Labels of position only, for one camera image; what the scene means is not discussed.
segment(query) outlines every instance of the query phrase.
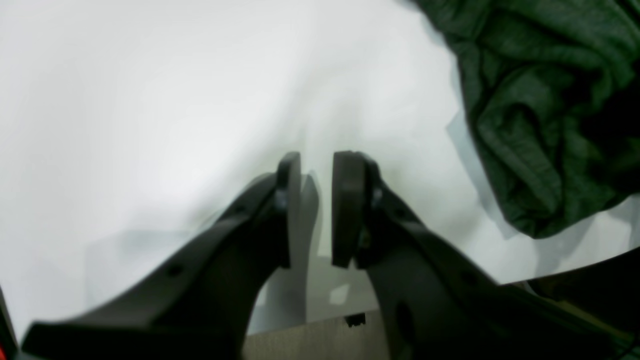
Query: white backdrop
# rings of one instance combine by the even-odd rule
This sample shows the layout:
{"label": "white backdrop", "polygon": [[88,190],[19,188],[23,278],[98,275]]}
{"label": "white backdrop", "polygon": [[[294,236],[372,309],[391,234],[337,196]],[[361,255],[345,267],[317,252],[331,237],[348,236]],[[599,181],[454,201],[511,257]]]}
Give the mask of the white backdrop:
{"label": "white backdrop", "polygon": [[406,3],[0,0],[0,286],[17,334],[135,283],[287,151],[321,201],[296,321],[375,308],[364,273],[330,266],[346,149],[499,282],[640,245],[637,199],[545,240],[503,221],[455,58]]}

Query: green fabric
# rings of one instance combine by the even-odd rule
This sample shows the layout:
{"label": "green fabric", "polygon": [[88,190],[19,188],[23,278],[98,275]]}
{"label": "green fabric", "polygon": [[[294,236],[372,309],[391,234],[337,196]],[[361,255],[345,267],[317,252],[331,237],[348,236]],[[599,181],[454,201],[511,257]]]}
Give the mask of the green fabric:
{"label": "green fabric", "polygon": [[626,193],[580,132],[634,78],[640,0],[418,0],[458,56],[467,122],[505,219],[554,235]]}

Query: white sheet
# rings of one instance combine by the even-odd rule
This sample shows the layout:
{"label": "white sheet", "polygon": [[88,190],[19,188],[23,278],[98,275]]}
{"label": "white sheet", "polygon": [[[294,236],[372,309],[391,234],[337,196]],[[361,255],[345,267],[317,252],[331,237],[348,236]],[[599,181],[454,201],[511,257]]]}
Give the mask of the white sheet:
{"label": "white sheet", "polygon": [[306,321],[376,307],[364,273],[329,265],[334,151],[378,160],[499,282],[639,245],[637,199],[546,240],[505,224],[457,84],[441,36],[395,0],[0,1],[0,286],[17,334],[135,283],[291,150],[322,202]]}

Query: mounting hole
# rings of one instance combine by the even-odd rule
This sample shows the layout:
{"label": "mounting hole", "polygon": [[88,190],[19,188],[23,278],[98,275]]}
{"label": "mounting hole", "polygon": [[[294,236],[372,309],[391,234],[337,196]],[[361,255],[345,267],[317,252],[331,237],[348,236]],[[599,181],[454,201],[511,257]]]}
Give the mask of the mounting hole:
{"label": "mounting hole", "polygon": [[475,286],[478,283],[478,279],[476,275],[474,275],[472,272],[467,270],[462,271],[462,273],[460,273],[460,278],[462,279],[462,281],[465,282],[465,284],[469,286]]}
{"label": "mounting hole", "polygon": [[403,339],[409,344],[415,344],[413,316],[411,315],[411,310],[409,310],[409,307],[404,302],[400,302],[396,306],[396,322]]}
{"label": "mounting hole", "polygon": [[182,265],[175,264],[175,265],[172,265],[169,268],[169,270],[167,270],[166,274],[169,277],[176,277],[176,276],[182,274],[183,271],[184,271],[184,268],[182,267]]}

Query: crumpled fabric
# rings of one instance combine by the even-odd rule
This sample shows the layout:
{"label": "crumpled fabric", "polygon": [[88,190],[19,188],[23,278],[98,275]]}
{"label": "crumpled fabric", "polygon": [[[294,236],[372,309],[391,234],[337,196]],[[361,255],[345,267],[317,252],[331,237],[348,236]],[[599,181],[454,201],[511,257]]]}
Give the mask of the crumpled fabric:
{"label": "crumpled fabric", "polygon": [[458,57],[467,122],[505,219],[546,238],[628,192],[581,130],[635,78],[637,0],[418,0]]}

